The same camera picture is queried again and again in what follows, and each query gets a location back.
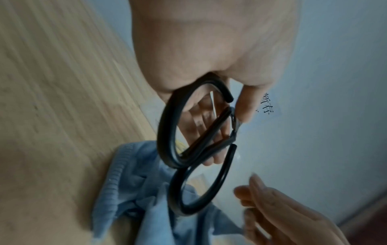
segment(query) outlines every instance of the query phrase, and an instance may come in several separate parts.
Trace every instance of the blue cloth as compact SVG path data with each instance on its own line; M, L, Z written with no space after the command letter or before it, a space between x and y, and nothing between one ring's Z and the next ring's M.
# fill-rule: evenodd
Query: blue cloth
M143 219L136 245L210 245L212 235L242 234L213 204L188 217L170 211L166 196L174 172L161 161L155 141L120 146L94 204L94 240L101 240L121 215ZM195 198L195 189L187 185L184 201Z

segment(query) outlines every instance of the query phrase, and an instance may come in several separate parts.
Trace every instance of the hand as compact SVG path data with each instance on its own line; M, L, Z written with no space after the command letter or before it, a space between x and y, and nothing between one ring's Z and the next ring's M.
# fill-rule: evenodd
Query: hand
M234 194L246 209L245 236L256 245L350 245L339 228L322 214L303 206L256 175ZM270 236L266 238L258 223Z
M297 0L131 0L133 43L147 82L167 102L172 92L212 71L244 84L235 114L248 122L281 76L298 25ZM211 86L186 104L179 129L188 144L216 119ZM227 104L214 93L218 116ZM214 141L229 136L229 122ZM205 164L222 163L226 151Z

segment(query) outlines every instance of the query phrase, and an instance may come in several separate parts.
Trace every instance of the wooden surface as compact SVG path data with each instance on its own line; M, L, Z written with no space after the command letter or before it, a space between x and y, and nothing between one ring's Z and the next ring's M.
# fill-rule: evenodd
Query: wooden surface
M154 96L125 45L81 0L0 0L1 244L89 244L114 150L153 140ZM120 221L103 244L134 237Z

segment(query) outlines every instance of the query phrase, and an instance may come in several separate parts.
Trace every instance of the wooden floor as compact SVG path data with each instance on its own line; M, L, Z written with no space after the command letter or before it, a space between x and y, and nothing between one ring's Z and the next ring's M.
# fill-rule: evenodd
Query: wooden floor
M89 244L114 150L153 140L133 55L81 0L0 0L0 241ZM102 244L128 244L122 220Z

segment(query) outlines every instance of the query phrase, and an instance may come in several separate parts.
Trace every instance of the light blue knit fabric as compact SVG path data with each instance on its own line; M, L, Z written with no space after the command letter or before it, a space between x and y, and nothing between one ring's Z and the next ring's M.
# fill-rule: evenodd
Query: light blue knit fabric
M166 195L174 172L161 161L155 141L120 146L94 204L94 241L101 240L121 215L143 219L136 245L210 245L212 235L242 234L212 204L189 217L171 212ZM194 188L186 186L184 201L195 198Z

